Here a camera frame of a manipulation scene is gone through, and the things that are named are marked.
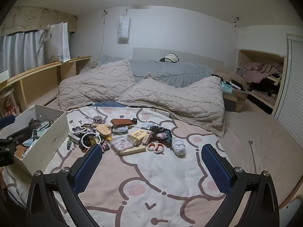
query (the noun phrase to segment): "white roller shutter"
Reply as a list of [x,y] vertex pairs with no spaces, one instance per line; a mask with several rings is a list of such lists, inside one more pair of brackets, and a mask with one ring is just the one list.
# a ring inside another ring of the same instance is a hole
[[288,65],[275,117],[303,148],[303,39],[287,37]]

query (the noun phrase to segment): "headboard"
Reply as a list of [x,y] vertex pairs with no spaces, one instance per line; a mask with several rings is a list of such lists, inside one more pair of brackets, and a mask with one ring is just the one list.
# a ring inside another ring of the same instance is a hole
[[223,68],[224,62],[220,60],[215,60],[213,58],[190,54],[180,51],[173,50],[161,50],[161,49],[152,49],[152,48],[134,48],[133,49],[133,60],[156,60],[159,61],[165,55],[173,53],[178,56],[180,61],[183,62],[194,62],[199,63],[204,66],[209,67],[212,70]]

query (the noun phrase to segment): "beige bed sheet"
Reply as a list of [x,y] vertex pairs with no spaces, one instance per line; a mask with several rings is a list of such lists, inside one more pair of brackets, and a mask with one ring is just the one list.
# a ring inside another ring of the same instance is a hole
[[[303,175],[303,149],[272,115],[246,99],[241,113],[225,112],[225,136],[218,138],[233,166],[247,173],[270,172],[281,205]],[[252,151],[248,140],[253,140]]]

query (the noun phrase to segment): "blue gripper pad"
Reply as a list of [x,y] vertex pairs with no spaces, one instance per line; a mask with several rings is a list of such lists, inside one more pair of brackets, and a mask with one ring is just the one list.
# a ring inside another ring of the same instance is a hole
[[97,166],[99,165],[101,158],[102,158],[102,147],[98,145],[88,156],[86,161],[83,163],[82,167],[75,175],[73,192],[76,195],[84,192]]
[[231,178],[207,146],[202,147],[202,160],[219,191],[228,195],[231,192]]

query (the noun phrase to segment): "white wall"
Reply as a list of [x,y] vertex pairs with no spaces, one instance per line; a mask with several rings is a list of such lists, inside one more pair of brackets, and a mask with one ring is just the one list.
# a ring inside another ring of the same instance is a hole
[[263,25],[239,28],[239,49],[287,54],[286,33],[303,35],[303,28],[285,25]]
[[[119,16],[128,9],[130,39],[118,40]],[[186,9],[144,6],[108,9],[101,55],[132,59],[134,47],[169,49],[202,55],[224,62],[234,69],[238,33],[233,25],[211,16]],[[103,10],[80,16],[71,36],[71,57],[91,55],[99,58],[102,44]]]

